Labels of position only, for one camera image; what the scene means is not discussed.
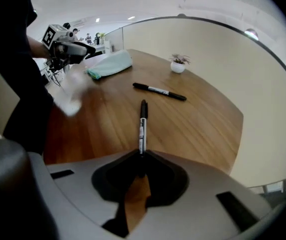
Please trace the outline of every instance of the black shirt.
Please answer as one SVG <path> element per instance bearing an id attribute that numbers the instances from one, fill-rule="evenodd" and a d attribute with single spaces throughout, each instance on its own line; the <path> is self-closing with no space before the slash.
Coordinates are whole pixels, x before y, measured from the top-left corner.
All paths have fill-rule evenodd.
<path id="1" fill-rule="evenodd" d="M 0 2 L 6 5 L 0 5 L 0 33 L 10 36 L 6 43 L 0 40 L 0 73 L 20 98 L 3 134 L 27 151 L 41 154 L 53 98 L 43 84 L 27 38 L 27 26 L 36 14 L 31 0 Z"/>
<path id="2" fill-rule="evenodd" d="M 87 36 L 85 38 L 85 40 L 87 41 L 88 44 L 91 44 L 92 43 L 92 37 L 91 36 Z"/>

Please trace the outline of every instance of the black marker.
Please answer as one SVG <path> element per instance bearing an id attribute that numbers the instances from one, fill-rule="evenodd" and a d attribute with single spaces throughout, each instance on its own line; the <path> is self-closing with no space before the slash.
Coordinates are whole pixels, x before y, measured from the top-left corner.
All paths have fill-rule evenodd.
<path id="1" fill-rule="evenodd" d="M 148 104 L 143 99 L 141 103 L 141 115 L 139 126 L 139 154 L 143 157 L 146 151 L 146 121 L 148 118 Z"/>
<path id="2" fill-rule="evenodd" d="M 135 83 L 133 83 L 133 87 L 138 88 L 138 89 L 142 89 L 142 90 L 146 90 L 146 91 L 150 91 L 150 92 L 154 92 L 154 93 L 158 93 L 158 94 L 163 94 L 163 95 L 166 95 L 166 96 L 169 96 L 171 98 L 174 98 L 174 99 L 177 99 L 177 100 L 181 100 L 181 101 L 187 100 L 187 98 L 185 96 L 182 96 L 182 95 L 179 95 L 179 94 L 167 91 L 167 90 L 162 90 L 162 89 L 159 89 L 159 88 L 155 88 L 155 87 L 151 87 L 151 86 L 148 86 L 148 85 L 144 85 L 144 84 L 141 84 L 141 83 L 136 83 L 135 82 Z"/>

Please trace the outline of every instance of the ceiling light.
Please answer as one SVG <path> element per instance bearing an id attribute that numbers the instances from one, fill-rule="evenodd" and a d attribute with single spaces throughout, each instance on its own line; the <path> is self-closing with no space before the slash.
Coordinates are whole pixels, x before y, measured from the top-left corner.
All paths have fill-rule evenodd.
<path id="1" fill-rule="evenodd" d="M 258 41 L 258 34 L 254 29 L 249 28 L 249 29 L 245 30 L 244 33 L 247 34 L 249 37 Z"/>

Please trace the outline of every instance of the marker label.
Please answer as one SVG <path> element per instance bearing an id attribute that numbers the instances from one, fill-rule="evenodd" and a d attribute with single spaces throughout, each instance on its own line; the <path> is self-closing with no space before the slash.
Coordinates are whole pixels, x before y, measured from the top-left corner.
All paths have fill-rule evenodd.
<path id="1" fill-rule="evenodd" d="M 139 138 L 142 138 L 144 136 L 144 127 L 139 127 Z"/>
<path id="2" fill-rule="evenodd" d="M 139 154 L 143 153 L 143 139 L 139 139 Z"/>
<path id="3" fill-rule="evenodd" d="M 169 94 L 169 91 L 167 91 L 167 90 L 162 90 L 162 89 L 159 89 L 159 88 L 154 88 L 154 87 L 150 87 L 150 86 L 149 86 L 148 89 L 151 90 L 151 91 L 160 93 L 160 94 L 165 94 L 165 95 L 168 95 L 168 94 Z"/>

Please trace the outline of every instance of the towel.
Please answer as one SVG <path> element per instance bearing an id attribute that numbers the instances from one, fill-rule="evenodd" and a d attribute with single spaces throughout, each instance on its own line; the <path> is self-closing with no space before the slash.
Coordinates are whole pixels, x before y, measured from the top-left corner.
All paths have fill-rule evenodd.
<path id="1" fill-rule="evenodd" d="M 110 76 L 116 74 L 133 64 L 132 58 L 128 51 L 119 50 L 110 54 L 93 67 L 87 69 L 87 73 L 93 79 Z"/>

